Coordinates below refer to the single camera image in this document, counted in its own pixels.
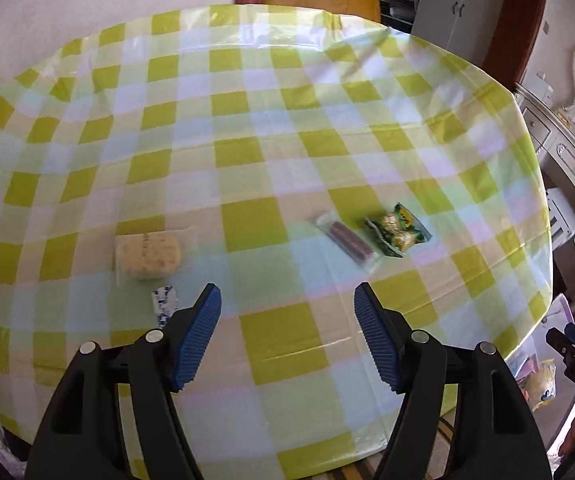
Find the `green nut snack packet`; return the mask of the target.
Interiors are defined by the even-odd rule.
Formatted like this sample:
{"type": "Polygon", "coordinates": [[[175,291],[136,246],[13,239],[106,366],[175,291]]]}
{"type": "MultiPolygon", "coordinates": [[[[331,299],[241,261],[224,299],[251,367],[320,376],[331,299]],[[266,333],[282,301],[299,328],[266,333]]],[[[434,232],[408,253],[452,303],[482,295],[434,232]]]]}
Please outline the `green nut snack packet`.
{"type": "Polygon", "coordinates": [[[365,218],[365,227],[380,252],[389,258],[402,258],[411,247],[427,243],[433,237],[402,203],[377,218],[365,218]]]}

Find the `purple white cardboard box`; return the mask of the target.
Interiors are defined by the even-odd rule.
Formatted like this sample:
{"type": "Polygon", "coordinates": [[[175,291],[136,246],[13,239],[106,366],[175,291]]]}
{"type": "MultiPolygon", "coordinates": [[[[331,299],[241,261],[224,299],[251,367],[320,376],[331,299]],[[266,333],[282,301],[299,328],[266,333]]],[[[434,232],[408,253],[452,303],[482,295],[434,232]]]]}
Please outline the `purple white cardboard box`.
{"type": "Polygon", "coordinates": [[[555,327],[563,332],[564,327],[573,321],[567,298],[563,294],[557,295],[531,334],[505,359],[521,390],[524,380],[537,370],[540,361],[553,359],[557,365],[561,360],[560,355],[545,340],[547,331],[555,327]]]}

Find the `yellow chips bag in box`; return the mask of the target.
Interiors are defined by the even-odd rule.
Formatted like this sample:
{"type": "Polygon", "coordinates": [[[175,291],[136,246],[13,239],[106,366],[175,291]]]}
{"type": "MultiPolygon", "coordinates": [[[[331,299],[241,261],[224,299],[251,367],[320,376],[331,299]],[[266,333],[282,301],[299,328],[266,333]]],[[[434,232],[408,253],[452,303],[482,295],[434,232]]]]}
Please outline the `yellow chips bag in box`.
{"type": "Polygon", "coordinates": [[[523,382],[522,390],[532,412],[551,403],[557,395],[557,366],[553,359],[540,361],[523,382]]]}

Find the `small blue white candy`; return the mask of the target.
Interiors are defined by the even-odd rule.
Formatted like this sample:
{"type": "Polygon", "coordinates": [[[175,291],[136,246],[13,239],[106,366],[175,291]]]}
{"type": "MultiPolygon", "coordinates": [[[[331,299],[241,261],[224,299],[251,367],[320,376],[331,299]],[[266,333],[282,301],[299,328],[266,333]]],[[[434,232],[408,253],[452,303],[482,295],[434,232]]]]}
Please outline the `small blue white candy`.
{"type": "Polygon", "coordinates": [[[164,327],[176,312],[178,295],[173,286],[162,286],[152,292],[153,309],[157,326],[164,327]]]}

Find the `round cracker clear bag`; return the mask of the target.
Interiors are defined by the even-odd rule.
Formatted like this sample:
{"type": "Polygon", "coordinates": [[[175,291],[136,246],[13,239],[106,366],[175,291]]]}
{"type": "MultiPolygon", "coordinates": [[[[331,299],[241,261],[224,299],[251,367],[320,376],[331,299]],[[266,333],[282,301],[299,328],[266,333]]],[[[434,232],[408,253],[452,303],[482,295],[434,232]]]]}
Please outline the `round cracker clear bag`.
{"type": "Polygon", "coordinates": [[[170,278],[193,261],[197,252],[194,228],[118,235],[114,250],[116,284],[170,278]]]}

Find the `purple bar clear wrapper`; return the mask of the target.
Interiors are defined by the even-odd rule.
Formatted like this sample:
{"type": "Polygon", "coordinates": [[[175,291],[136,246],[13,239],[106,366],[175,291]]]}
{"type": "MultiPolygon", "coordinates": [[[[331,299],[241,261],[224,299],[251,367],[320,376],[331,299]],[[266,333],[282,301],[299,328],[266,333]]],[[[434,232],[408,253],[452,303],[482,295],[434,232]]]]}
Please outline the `purple bar clear wrapper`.
{"type": "Polygon", "coordinates": [[[376,250],[333,212],[320,214],[313,223],[365,272],[372,273],[379,266],[380,255],[376,250]]]}

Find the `white slatted stool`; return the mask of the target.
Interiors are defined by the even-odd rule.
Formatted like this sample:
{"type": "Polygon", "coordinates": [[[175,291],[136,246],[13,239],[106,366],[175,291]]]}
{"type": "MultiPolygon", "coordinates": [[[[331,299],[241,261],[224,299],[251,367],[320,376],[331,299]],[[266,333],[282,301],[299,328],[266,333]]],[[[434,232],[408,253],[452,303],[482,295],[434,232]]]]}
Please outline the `white slatted stool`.
{"type": "Polygon", "coordinates": [[[562,247],[575,235],[575,212],[560,188],[547,188],[552,250],[562,247]]]}

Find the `green checkered tablecloth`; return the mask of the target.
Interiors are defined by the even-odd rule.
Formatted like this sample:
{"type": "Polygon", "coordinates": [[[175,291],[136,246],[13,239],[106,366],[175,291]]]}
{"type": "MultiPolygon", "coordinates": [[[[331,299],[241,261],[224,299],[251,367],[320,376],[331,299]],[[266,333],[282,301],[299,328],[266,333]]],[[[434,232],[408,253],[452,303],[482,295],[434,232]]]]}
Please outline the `green checkered tablecloth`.
{"type": "Polygon", "coordinates": [[[371,455],[400,405],[353,313],[513,352],[552,296],[548,208],[510,92],[421,39],[327,12],[210,6],[71,41],[0,88],[0,423],[32,440],[80,344],[155,324],[118,235],[196,229],[169,278],[222,315],[176,398],[209,479],[297,479],[371,455]],[[432,234],[385,257],[397,203],[432,234]],[[380,255],[367,273],[313,220],[380,255]]]}

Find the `white wardrobe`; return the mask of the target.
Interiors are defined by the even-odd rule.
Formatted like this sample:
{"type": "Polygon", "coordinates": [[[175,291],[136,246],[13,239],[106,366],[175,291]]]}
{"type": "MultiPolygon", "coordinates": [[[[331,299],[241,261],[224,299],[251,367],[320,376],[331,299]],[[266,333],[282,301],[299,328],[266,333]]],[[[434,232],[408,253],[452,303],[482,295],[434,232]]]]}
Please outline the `white wardrobe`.
{"type": "Polygon", "coordinates": [[[503,0],[420,0],[412,34],[477,66],[493,39],[503,0]]]}

